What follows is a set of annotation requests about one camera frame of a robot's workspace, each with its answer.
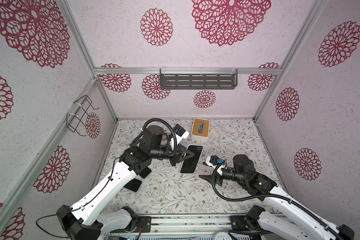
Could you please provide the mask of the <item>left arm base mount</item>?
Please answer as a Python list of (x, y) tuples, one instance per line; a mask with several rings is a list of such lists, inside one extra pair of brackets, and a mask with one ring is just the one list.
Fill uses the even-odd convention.
[(152, 217), (142, 217), (136, 214), (130, 207), (123, 207), (131, 217), (129, 224), (123, 230), (129, 233), (149, 233), (151, 231)]

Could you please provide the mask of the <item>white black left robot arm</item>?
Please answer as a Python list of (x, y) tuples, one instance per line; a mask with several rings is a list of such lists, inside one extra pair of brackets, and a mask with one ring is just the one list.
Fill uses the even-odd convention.
[(175, 166), (193, 157), (194, 154), (181, 145), (189, 136), (188, 131), (180, 125), (171, 127), (161, 119), (156, 121), (170, 130), (165, 144), (161, 143), (165, 135), (163, 128), (152, 125), (154, 119), (147, 121), (129, 148), (115, 159), (112, 170), (88, 194), (72, 206), (63, 205), (57, 210), (62, 229), (70, 240), (98, 240), (115, 230), (134, 231), (138, 215), (130, 207), (103, 215), (106, 205), (128, 184), (141, 184), (136, 177), (145, 178), (150, 173), (153, 159), (169, 160)]

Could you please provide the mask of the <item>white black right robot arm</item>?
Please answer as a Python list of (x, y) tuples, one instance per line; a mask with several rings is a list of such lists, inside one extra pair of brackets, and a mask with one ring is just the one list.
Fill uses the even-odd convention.
[[(355, 232), (347, 225), (337, 226), (287, 194), (275, 181), (257, 172), (254, 162), (246, 155), (236, 155), (234, 166), (228, 167), (226, 161), (218, 156), (208, 156), (203, 163), (213, 168), (211, 175), (200, 177), (212, 185), (214, 192), (228, 202), (244, 202), (258, 199), (286, 216), (281, 219), (263, 207), (254, 205), (245, 215), (231, 218), (231, 230), (228, 236), (235, 240), (238, 235), (249, 236), (252, 240), (260, 240), (266, 235), (275, 234), (285, 240), (353, 240)], [(223, 182), (238, 183), (249, 196), (228, 198), (217, 190)]]

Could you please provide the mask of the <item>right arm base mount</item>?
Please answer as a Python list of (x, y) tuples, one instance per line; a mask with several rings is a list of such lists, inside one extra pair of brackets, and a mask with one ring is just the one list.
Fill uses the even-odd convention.
[(260, 214), (266, 210), (260, 206), (253, 206), (244, 215), (230, 216), (232, 230), (239, 232), (264, 232), (265, 230), (260, 226)]

